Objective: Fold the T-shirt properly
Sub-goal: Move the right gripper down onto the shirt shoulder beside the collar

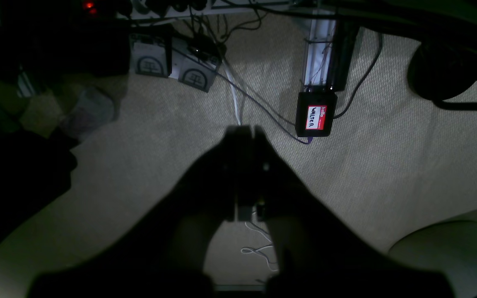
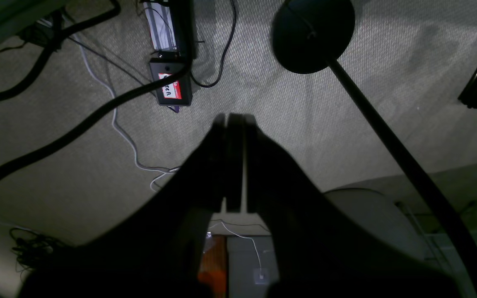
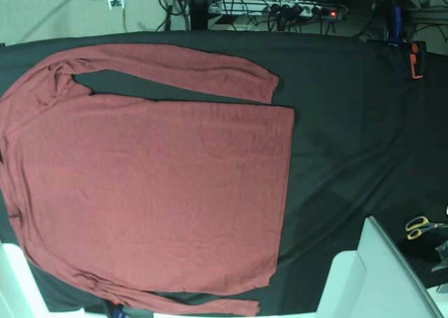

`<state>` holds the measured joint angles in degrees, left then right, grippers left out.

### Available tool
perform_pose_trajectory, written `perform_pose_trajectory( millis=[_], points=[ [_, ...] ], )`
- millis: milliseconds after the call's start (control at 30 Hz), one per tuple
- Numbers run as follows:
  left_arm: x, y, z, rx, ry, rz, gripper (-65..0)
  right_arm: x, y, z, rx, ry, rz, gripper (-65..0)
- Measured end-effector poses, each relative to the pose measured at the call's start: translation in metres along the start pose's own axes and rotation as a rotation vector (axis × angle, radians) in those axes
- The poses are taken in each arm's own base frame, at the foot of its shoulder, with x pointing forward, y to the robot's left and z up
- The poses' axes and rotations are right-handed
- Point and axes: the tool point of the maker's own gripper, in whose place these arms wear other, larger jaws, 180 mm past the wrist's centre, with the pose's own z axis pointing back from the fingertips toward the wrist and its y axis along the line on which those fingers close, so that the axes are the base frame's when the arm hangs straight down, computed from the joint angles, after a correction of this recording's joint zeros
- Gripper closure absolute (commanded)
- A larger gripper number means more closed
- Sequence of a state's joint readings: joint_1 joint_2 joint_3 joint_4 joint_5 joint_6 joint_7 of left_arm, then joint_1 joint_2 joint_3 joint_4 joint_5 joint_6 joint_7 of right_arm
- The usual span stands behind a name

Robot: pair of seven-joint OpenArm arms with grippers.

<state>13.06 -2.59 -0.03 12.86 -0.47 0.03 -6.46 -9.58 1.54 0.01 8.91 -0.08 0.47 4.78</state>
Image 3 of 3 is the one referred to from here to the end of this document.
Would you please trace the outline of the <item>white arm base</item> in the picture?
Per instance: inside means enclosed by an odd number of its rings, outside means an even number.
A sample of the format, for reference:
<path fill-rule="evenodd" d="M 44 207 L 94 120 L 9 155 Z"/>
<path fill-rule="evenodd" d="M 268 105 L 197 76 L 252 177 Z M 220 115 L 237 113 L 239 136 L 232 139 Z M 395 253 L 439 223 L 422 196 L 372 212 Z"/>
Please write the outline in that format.
<path fill-rule="evenodd" d="M 1 243 L 1 317 L 85 317 L 85 312 L 49 312 L 22 250 Z"/>
<path fill-rule="evenodd" d="M 317 317 L 420 318 L 443 314 L 375 217 L 358 247 L 332 260 Z"/>

